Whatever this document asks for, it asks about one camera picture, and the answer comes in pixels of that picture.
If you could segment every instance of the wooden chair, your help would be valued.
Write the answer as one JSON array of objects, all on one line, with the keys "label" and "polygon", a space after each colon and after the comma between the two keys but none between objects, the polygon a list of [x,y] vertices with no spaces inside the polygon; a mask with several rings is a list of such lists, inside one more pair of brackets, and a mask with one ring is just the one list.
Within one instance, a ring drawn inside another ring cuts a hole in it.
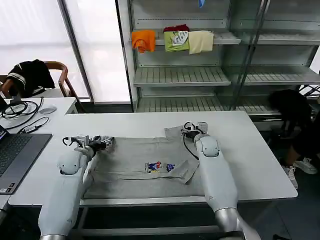
[{"label": "wooden chair", "polygon": [[[58,84],[59,84],[59,87],[60,87],[60,90],[62,92],[63,97],[65,97],[65,98],[74,97],[76,99],[79,107],[81,108],[81,110],[85,113],[86,111],[85,111],[82,103],[80,102],[79,97],[76,94],[76,91],[74,90],[74,88],[72,87],[72,85],[68,79],[67,66],[61,62],[58,62],[58,61],[45,61],[44,63],[49,70],[61,70],[62,71],[62,73],[59,77]],[[6,76],[0,76],[1,82],[4,82],[5,79],[6,79]],[[13,81],[11,79],[9,79],[4,84],[1,85],[0,91],[3,92],[3,94],[6,98],[12,98],[9,94],[9,89],[12,87],[13,84],[14,84]]]}]

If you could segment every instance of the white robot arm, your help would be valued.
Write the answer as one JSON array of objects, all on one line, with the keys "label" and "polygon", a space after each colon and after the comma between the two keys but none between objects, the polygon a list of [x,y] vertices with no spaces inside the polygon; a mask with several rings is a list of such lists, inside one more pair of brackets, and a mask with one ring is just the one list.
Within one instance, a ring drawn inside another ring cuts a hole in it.
[{"label": "white robot arm", "polygon": [[198,153],[205,200],[214,211],[222,231],[240,231],[246,240],[261,240],[259,234],[238,213],[235,180],[217,140],[206,134],[207,129],[205,122],[198,123],[197,127],[187,122],[182,129],[183,137],[193,139]]},{"label": "white robot arm", "polygon": [[88,163],[96,151],[106,149],[113,143],[113,137],[91,142],[89,136],[77,136],[73,139],[78,147],[61,156],[58,165],[59,177],[41,208],[38,220],[40,240],[66,239],[77,220],[84,191],[83,177]]}]

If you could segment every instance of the laptop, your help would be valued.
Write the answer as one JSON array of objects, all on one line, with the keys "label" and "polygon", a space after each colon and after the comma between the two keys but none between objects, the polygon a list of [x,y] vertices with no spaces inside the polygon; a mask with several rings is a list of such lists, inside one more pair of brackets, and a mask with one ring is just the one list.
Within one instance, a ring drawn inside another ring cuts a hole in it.
[{"label": "laptop", "polygon": [[0,195],[11,195],[52,134],[12,134],[0,125]]}]

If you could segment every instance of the sneaker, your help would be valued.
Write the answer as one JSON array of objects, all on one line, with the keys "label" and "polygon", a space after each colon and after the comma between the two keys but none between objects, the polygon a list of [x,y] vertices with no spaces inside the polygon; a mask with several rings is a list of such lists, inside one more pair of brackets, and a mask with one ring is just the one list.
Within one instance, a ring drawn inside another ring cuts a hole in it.
[{"label": "sneaker", "polygon": [[304,158],[302,161],[295,161],[293,166],[300,168],[306,174],[316,174],[318,170],[310,163],[310,158]]},{"label": "sneaker", "polygon": [[282,166],[284,172],[287,174],[288,178],[290,179],[291,183],[295,187],[295,189],[298,189],[298,183],[295,178],[295,170],[296,168],[293,166]]}]

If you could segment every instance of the metal shelf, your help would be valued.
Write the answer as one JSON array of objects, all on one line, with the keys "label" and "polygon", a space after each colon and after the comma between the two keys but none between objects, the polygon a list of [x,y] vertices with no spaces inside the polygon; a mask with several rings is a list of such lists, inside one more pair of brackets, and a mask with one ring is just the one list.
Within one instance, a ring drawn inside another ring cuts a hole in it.
[{"label": "metal shelf", "polygon": [[[219,99],[224,106],[231,103],[229,96],[220,96]],[[245,111],[249,116],[280,115],[277,110],[269,106],[267,95],[241,96],[235,110]]]},{"label": "metal shelf", "polygon": [[[242,40],[248,42],[249,32],[241,34]],[[319,31],[301,30],[262,30],[257,42],[258,45],[320,45]]]},{"label": "metal shelf", "polygon": [[[190,31],[199,31],[203,29],[191,29]],[[225,29],[209,29],[214,33],[213,45],[239,45],[241,39]],[[165,36],[162,29],[155,30],[155,44],[165,45]]]},{"label": "metal shelf", "polygon": [[[227,67],[225,72],[229,79],[235,82],[238,79],[240,67]],[[320,84],[320,76],[307,66],[254,65],[248,68],[248,74],[244,83],[246,86],[302,84]]]},{"label": "metal shelf", "polygon": [[216,96],[194,97],[143,97],[139,99],[137,112],[210,112],[223,111]]},{"label": "metal shelf", "polygon": [[135,72],[136,87],[228,86],[220,67],[139,67]]}]

